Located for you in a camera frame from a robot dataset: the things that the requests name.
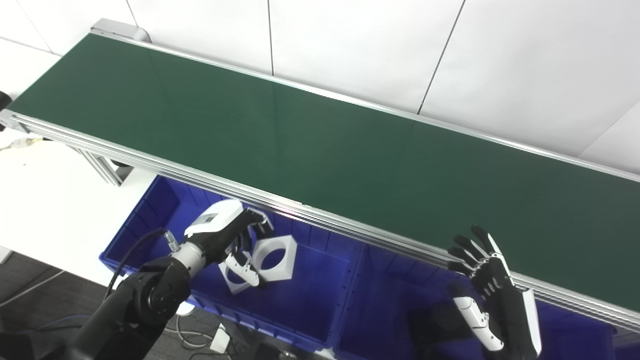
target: white hexagonal nut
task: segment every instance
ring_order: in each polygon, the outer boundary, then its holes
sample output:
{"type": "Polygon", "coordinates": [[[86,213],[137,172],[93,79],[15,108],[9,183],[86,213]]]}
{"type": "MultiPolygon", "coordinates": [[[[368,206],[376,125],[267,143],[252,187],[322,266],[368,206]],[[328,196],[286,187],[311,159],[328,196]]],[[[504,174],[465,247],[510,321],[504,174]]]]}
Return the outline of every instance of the white hexagonal nut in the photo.
{"type": "Polygon", "coordinates": [[[289,280],[293,277],[297,250],[298,243],[291,235],[258,240],[253,248],[252,263],[265,281],[289,280]],[[278,249],[284,249],[282,260],[273,268],[262,269],[264,259],[278,249]]]}

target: gray floor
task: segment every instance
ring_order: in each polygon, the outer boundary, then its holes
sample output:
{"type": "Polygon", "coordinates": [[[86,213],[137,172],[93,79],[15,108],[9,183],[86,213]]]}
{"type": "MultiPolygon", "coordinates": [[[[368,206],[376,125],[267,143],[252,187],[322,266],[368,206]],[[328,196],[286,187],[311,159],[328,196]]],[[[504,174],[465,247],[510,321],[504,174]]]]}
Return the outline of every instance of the gray floor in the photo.
{"type": "MultiPolygon", "coordinates": [[[[59,270],[18,253],[13,253],[7,262],[0,265],[0,303],[26,288],[54,275],[59,270]]],[[[69,315],[90,315],[100,305],[105,287],[64,273],[41,287],[25,294],[13,302],[0,307],[0,331],[14,332],[35,329],[53,320],[69,315]]],[[[64,341],[69,339],[84,319],[69,320],[52,327],[54,330],[38,332],[39,336],[64,341]]],[[[183,331],[200,331],[212,334],[218,328],[218,318],[201,309],[180,321],[183,331]]],[[[175,320],[168,323],[175,328],[175,320]]],[[[294,352],[298,359],[323,359],[305,353],[289,344],[269,336],[258,335],[259,341],[282,350],[294,352]]],[[[190,338],[199,343],[202,338],[190,338]]],[[[177,334],[165,331],[146,359],[187,360],[195,352],[181,346],[177,334]]],[[[193,359],[223,359],[224,357],[197,356],[193,359]]]]}

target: white robotic hand cover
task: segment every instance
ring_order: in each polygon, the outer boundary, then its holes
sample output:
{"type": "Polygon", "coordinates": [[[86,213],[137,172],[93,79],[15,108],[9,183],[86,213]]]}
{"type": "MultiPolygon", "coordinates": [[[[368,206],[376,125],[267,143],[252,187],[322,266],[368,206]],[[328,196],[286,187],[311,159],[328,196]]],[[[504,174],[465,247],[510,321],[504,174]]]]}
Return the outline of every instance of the white robotic hand cover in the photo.
{"type": "Polygon", "coordinates": [[[498,245],[484,229],[474,225],[471,231],[483,244],[456,236],[457,247],[449,253],[459,261],[450,261],[449,270],[467,276],[484,300],[478,304],[466,284],[454,281],[449,293],[475,336],[483,344],[487,360],[531,360],[542,350],[538,312],[533,290],[519,290],[498,245]]]}
{"type": "MultiPolygon", "coordinates": [[[[218,233],[223,231],[227,226],[243,213],[243,205],[238,200],[222,200],[209,206],[186,230],[185,235],[190,237],[194,233],[218,233]]],[[[269,218],[257,211],[251,209],[255,214],[261,215],[263,221],[255,224],[254,230],[263,231],[268,228],[273,231],[273,226],[269,218]]],[[[298,244],[291,235],[279,236],[274,238],[260,238],[253,247],[253,255],[250,254],[251,249],[239,250],[240,247],[246,248],[250,246],[248,230],[243,232],[245,241],[240,239],[232,243],[227,249],[227,256],[218,266],[222,272],[229,290],[233,294],[239,293],[249,287],[259,286],[264,281],[281,281],[291,279],[293,276],[293,267],[296,259],[296,250],[298,244]],[[268,269],[262,268],[264,260],[273,251],[284,249],[284,257],[275,266],[268,269]],[[240,276],[244,282],[236,283],[229,279],[228,271],[233,271],[240,276]]]]}

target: cable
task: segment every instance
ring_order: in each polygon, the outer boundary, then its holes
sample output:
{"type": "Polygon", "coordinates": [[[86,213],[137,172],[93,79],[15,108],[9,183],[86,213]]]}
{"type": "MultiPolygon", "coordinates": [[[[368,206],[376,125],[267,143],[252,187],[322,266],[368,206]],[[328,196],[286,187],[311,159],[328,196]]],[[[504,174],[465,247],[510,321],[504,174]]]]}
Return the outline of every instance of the cable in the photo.
{"type": "Polygon", "coordinates": [[[64,321],[72,320],[72,319],[88,318],[88,317],[91,317],[91,315],[84,315],[84,314],[82,314],[82,315],[69,315],[69,316],[65,316],[63,318],[59,318],[57,320],[53,320],[50,323],[46,323],[44,325],[38,326],[35,329],[19,331],[19,332],[17,332],[17,334],[30,334],[32,332],[41,331],[41,330],[43,330],[45,328],[50,327],[51,325],[55,325],[55,324],[60,323],[60,322],[64,322],[64,321]]]}
{"type": "Polygon", "coordinates": [[[203,347],[207,346],[208,344],[210,344],[213,341],[213,337],[212,336],[210,336],[211,340],[207,341],[204,344],[194,344],[194,343],[190,342],[189,340],[185,339],[184,336],[182,335],[182,331],[180,330],[180,318],[181,318],[180,315],[175,317],[175,332],[178,334],[178,336],[180,337],[180,339],[182,340],[183,343],[189,345],[190,347],[203,348],[203,347]]]}
{"type": "MultiPolygon", "coordinates": [[[[164,328],[165,330],[169,331],[169,332],[174,332],[174,333],[178,333],[177,330],[173,330],[173,329],[169,329],[168,327],[164,328]]],[[[181,331],[181,333],[183,335],[199,335],[202,336],[204,338],[207,338],[211,341],[213,341],[213,336],[209,335],[209,334],[205,334],[204,332],[198,332],[198,331],[181,331]]]]}
{"type": "Polygon", "coordinates": [[[44,284],[46,284],[47,282],[49,282],[49,281],[51,281],[51,280],[53,280],[53,279],[57,278],[58,276],[62,275],[62,273],[63,273],[63,272],[65,272],[65,271],[64,271],[64,270],[61,270],[61,271],[60,271],[60,272],[58,272],[56,275],[53,275],[52,277],[50,277],[50,278],[48,278],[48,279],[45,279],[45,280],[43,280],[43,281],[40,281],[39,283],[37,283],[37,284],[35,284],[34,286],[32,286],[32,287],[28,288],[27,290],[24,290],[23,292],[19,293],[18,295],[15,295],[15,296],[10,297],[8,300],[3,301],[3,302],[0,304],[0,307],[3,307],[3,306],[5,306],[5,305],[9,304],[11,301],[14,301],[15,299],[17,299],[17,298],[19,298],[19,297],[23,296],[24,294],[28,293],[29,291],[31,291],[31,290],[33,290],[33,289],[35,289],[35,288],[39,287],[40,285],[44,285],[44,284]]]}
{"type": "Polygon", "coordinates": [[[212,356],[214,358],[218,356],[224,356],[227,359],[233,360],[229,354],[213,354],[212,352],[195,352],[191,356],[189,356],[189,360],[192,360],[196,356],[212,356]]]}
{"type": "Polygon", "coordinates": [[[113,290],[113,285],[116,283],[116,279],[118,279],[118,275],[120,275],[120,272],[122,271],[122,268],[124,267],[124,265],[127,263],[127,261],[129,260],[129,258],[131,257],[131,255],[133,254],[133,252],[145,241],[147,240],[151,240],[156,238],[157,236],[160,236],[162,234],[166,233],[165,229],[162,228],[158,228],[156,230],[153,230],[145,235],[143,235],[140,239],[138,239],[138,241],[136,241],[131,248],[127,251],[126,254],[124,254],[124,257],[120,260],[118,267],[116,268],[115,272],[113,273],[113,276],[111,278],[111,281],[109,282],[109,286],[107,286],[107,291],[104,294],[104,299],[102,299],[102,302],[104,302],[105,300],[107,300],[107,298],[109,297],[109,295],[111,295],[111,291],[113,290]]]}

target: white table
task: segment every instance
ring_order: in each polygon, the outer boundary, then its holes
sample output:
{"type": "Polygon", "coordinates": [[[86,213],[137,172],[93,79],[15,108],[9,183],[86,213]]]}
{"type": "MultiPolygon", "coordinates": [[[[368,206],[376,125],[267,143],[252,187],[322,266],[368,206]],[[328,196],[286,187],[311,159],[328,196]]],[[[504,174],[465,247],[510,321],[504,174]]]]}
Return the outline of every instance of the white table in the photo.
{"type": "MultiPolygon", "coordinates": [[[[0,147],[24,134],[7,129],[0,147]]],[[[121,187],[56,142],[0,152],[0,246],[107,285],[99,260],[154,174],[134,169],[121,187]]]]}

